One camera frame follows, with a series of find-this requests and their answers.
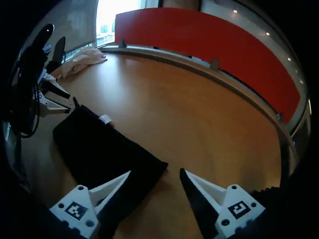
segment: white tag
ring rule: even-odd
[[[107,115],[102,115],[99,117],[99,120],[102,120],[105,124],[112,122],[111,118]]]

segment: ceiling light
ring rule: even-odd
[[[310,109],[310,114],[311,114],[311,104],[310,104],[310,99],[308,100],[309,102],[309,109]]]

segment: wall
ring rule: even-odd
[[[199,0],[163,0],[163,7],[197,10],[199,7]]]
[[[218,58],[220,68],[253,88],[289,123],[300,100],[290,74],[295,69],[266,46],[271,39],[265,36],[262,42],[225,19],[178,8],[126,12],[115,23],[115,43],[124,39],[129,45],[157,46],[207,62]]]
[[[63,36],[66,37],[65,51],[96,41],[97,2],[98,0],[61,1],[35,26],[24,48],[32,44],[39,31],[49,23],[52,23],[55,28],[47,42],[52,45],[48,60],[53,56],[55,44]]]

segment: window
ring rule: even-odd
[[[73,51],[68,52],[67,54],[65,54],[65,61],[71,59],[75,54],[77,54],[83,48],[85,48],[85,47],[94,47],[94,46],[95,46],[95,44],[90,43],[90,44],[86,44],[86,45],[84,45],[82,47],[79,47],[79,48],[77,48],[77,49],[75,49]]]
[[[114,42],[116,14],[145,8],[145,0],[99,0],[96,13],[96,45]]]

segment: metal bracket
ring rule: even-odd
[[[219,68],[219,60],[217,58],[213,58],[209,68],[212,69],[212,70],[218,70],[218,68]]]
[[[42,72],[42,78],[39,83],[39,90],[48,90],[59,96],[62,96],[63,98],[70,98],[70,94],[57,83],[57,79],[55,77],[46,73],[45,69],[43,69]]]
[[[127,45],[125,44],[123,38],[120,40],[120,43],[118,44],[118,47],[119,47],[119,48],[126,48],[126,47],[127,47]]]
[[[62,105],[53,100],[47,99],[41,91],[39,91],[39,101],[40,101],[40,116],[45,117],[48,114],[63,114],[69,113],[71,108]]]
[[[69,228],[89,239],[100,228],[99,213],[123,185],[131,171],[91,190],[78,185],[55,204],[50,211]]]

